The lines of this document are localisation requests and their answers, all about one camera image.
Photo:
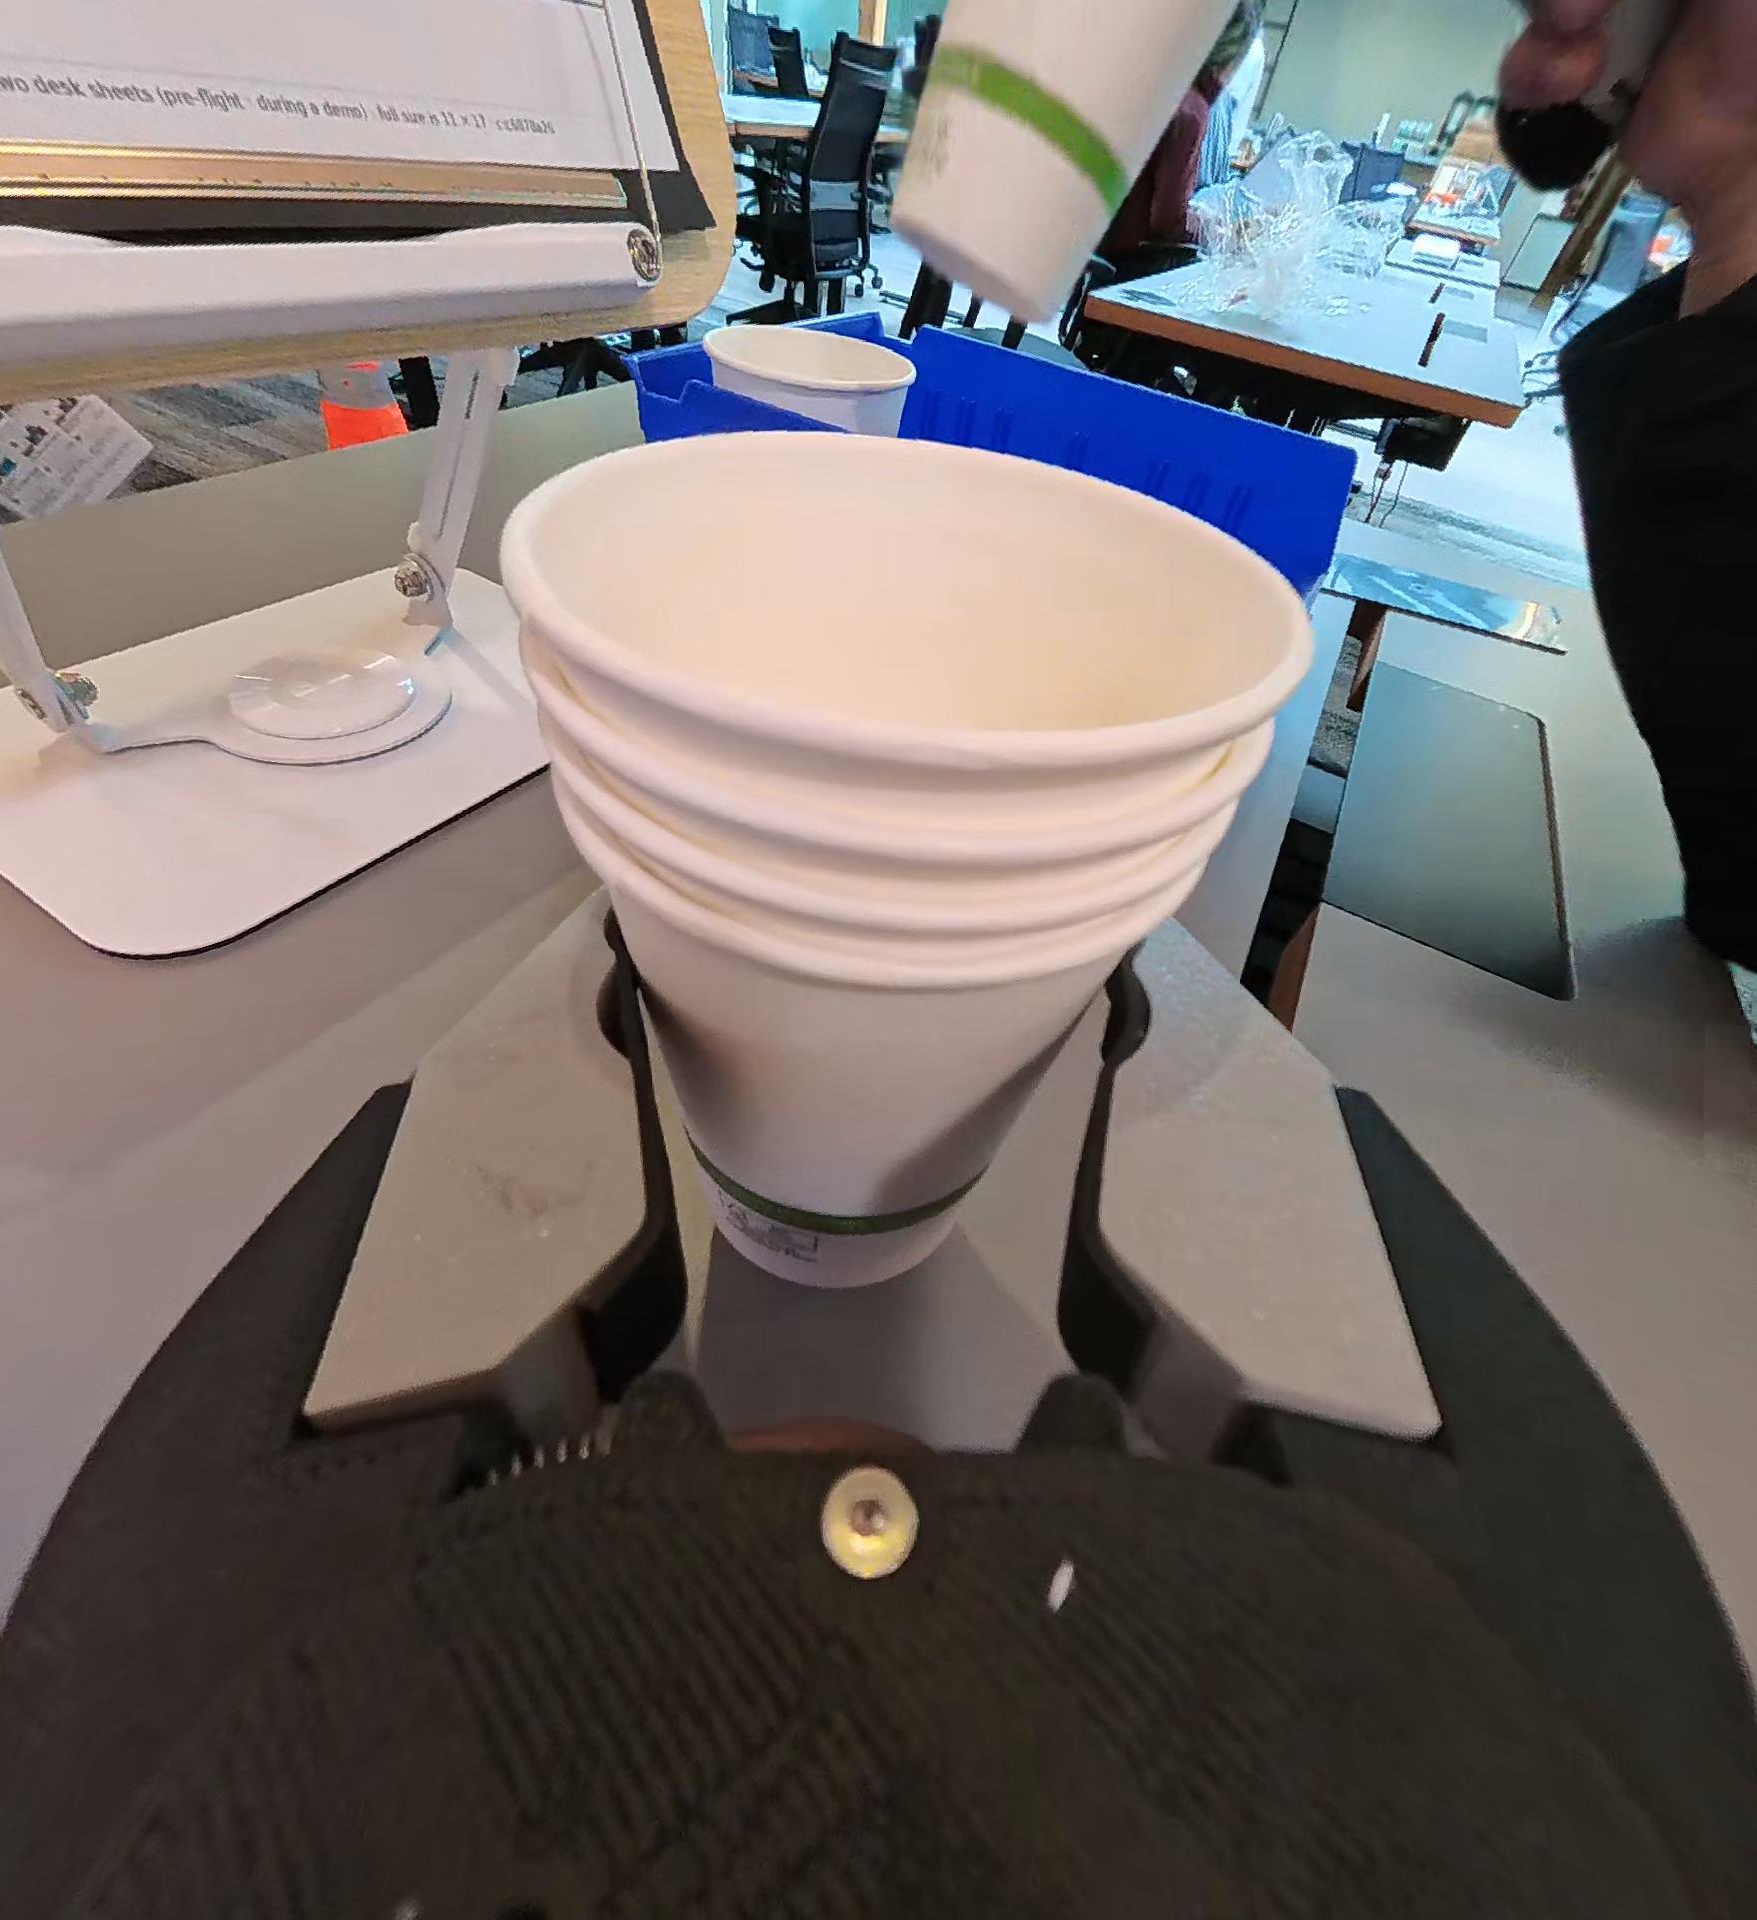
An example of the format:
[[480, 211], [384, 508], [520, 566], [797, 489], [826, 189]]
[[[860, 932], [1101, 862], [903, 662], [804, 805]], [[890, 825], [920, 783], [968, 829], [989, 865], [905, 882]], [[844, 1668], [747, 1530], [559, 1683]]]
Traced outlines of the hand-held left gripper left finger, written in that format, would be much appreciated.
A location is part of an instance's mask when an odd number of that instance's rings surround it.
[[677, 1337], [691, 1281], [640, 986], [576, 909], [422, 1059], [304, 1420], [494, 1410], [586, 1433]]

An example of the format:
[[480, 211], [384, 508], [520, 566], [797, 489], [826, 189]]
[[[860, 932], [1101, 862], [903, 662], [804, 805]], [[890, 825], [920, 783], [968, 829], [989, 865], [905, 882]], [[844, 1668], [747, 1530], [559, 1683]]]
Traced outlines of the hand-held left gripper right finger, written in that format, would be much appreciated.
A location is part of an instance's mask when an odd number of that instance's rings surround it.
[[1331, 1075], [1177, 922], [1105, 983], [1057, 1333], [1162, 1456], [1255, 1416], [1441, 1430]]

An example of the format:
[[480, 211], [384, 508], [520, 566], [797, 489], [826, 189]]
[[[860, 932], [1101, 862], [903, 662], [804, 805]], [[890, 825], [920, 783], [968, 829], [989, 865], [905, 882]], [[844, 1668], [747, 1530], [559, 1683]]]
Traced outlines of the white paper cup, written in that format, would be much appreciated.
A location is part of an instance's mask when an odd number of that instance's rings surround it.
[[833, 330], [722, 327], [704, 339], [713, 387], [844, 432], [897, 438], [914, 362]]
[[932, 856], [925, 838], [871, 852], [731, 822], [651, 797], [562, 742], [550, 746], [550, 772], [569, 826], [699, 907], [888, 935], [985, 935], [991, 927], [1110, 917], [1162, 895], [1184, 901], [1226, 838], [1265, 742], [1260, 733], [1229, 750], [1219, 770], [1180, 798], [1184, 819], [1172, 833], [1009, 864]]
[[833, 856], [866, 864], [1015, 870], [1119, 856], [1142, 856], [1198, 831], [1226, 831], [1242, 797], [1260, 782], [1274, 746], [1274, 724], [1233, 741], [1216, 767], [1171, 798], [1108, 819], [1042, 820], [1027, 807], [985, 805], [983, 797], [845, 786], [833, 777], [770, 782], [708, 764], [632, 737], [578, 698], [562, 657], [527, 627], [520, 657], [534, 693], [554, 782], [614, 822], [635, 820], [651, 836], [677, 833], [708, 848], [756, 858]]
[[717, 1225], [819, 1286], [890, 1279], [947, 1237], [1105, 978], [1226, 836], [1196, 829], [1105, 912], [932, 935], [685, 891], [578, 804], [560, 819], [608, 889]]
[[949, 2], [891, 206], [936, 278], [1055, 319], [1229, 2]]
[[1314, 652], [1299, 588], [1200, 518], [905, 438], [614, 451], [516, 502], [499, 569], [527, 671], [737, 767], [1150, 776], [1277, 718]]

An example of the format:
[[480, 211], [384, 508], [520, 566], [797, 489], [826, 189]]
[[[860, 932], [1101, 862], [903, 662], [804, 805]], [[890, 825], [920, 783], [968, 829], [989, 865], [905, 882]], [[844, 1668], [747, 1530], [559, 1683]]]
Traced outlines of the blue plastic bin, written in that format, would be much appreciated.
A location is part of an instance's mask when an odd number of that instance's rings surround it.
[[908, 360], [903, 439], [1007, 453], [1162, 500], [1249, 546], [1307, 601], [1332, 568], [1357, 467], [1345, 447], [956, 330], [897, 343], [877, 316], [849, 316], [794, 331]]

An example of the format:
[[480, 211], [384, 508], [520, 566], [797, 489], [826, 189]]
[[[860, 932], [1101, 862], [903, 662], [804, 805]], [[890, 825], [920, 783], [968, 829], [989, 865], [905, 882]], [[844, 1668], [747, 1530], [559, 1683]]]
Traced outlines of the person's right hand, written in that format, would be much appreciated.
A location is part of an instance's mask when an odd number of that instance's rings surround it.
[[1674, 4], [1620, 152], [1691, 230], [1683, 316], [1757, 278], [1757, 2]]

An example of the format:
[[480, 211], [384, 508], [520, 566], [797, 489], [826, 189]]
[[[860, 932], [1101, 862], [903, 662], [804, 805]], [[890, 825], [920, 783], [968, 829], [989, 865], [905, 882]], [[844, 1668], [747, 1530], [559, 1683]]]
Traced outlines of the clear plastic bag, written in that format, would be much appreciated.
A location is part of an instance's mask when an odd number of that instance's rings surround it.
[[1377, 278], [1411, 219], [1405, 198], [1353, 198], [1355, 184], [1345, 144], [1288, 133], [1249, 173], [1200, 189], [1195, 309], [1271, 323], [1338, 309], [1345, 281]]

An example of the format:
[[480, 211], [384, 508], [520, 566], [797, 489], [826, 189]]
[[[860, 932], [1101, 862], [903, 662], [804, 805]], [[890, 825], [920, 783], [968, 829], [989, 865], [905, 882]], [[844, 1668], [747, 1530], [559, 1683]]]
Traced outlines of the white desk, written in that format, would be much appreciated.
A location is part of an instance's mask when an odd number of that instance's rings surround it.
[[1088, 292], [1088, 330], [1137, 343], [1198, 397], [1321, 432], [1343, 419], [1460, 419], [1510, 428], [1526, 408], [1517, 327], [1492, 298], [1384, 268], [1331, 273], [1279, 319], [1203, 300], [1198, 265]]

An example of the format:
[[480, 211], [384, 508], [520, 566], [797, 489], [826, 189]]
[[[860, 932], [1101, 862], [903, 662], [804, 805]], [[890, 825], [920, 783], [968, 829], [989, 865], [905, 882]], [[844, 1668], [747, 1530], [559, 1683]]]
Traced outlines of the wooden document stand white base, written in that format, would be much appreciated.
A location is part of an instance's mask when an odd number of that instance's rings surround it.
[[711, 225], [113, 240], [0, 225], [0, 404], [440, 353], [410, 523], [341, 581], [209, 514], [85, 536], [21, 590], [0, 544], [0, 879], [125, 960], [241, 940], [542, 772], [506, 594], [462, 568], [521, 351], [694, 316], [733, 207], [699, 4], [647, 4]]

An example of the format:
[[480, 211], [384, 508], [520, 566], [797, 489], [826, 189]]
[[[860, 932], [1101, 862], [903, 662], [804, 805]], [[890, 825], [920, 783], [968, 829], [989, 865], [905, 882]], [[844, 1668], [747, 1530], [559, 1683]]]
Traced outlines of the black office chair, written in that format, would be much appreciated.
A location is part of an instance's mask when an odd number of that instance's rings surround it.
[[788, 283], [797, 319], [841, 316], [845, 289], [870, 274], [870, 178], [895, 49], [840, 35], [794, 175], [778, 194], [765, 267]]

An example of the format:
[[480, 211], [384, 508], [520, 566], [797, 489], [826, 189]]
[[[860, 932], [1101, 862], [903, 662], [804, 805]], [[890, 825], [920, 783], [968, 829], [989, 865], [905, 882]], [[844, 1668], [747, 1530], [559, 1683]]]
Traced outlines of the orange traffic cone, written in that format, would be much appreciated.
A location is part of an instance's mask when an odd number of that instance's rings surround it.
[[356, 448], [409, 432], [409, 413], [384, 362], [327, 364], [316, 378], [327, 448]]

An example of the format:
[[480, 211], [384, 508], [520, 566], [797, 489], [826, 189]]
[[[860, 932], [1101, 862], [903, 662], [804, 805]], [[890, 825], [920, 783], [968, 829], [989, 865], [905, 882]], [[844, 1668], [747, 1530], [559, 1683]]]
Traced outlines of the printed paper sheet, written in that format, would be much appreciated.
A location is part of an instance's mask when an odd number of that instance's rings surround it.
[[110, 500], [151, 444], [101, 397], [0, 410], [0, 515], [34, 519]]

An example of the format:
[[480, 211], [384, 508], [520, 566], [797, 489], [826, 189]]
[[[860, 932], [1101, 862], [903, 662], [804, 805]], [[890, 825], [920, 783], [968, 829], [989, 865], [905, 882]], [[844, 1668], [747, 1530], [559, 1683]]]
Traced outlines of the printed instruction sheet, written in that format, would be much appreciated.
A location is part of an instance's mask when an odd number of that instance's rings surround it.
[[632, 4], [0, 2], [0, 141], [673, 167]]

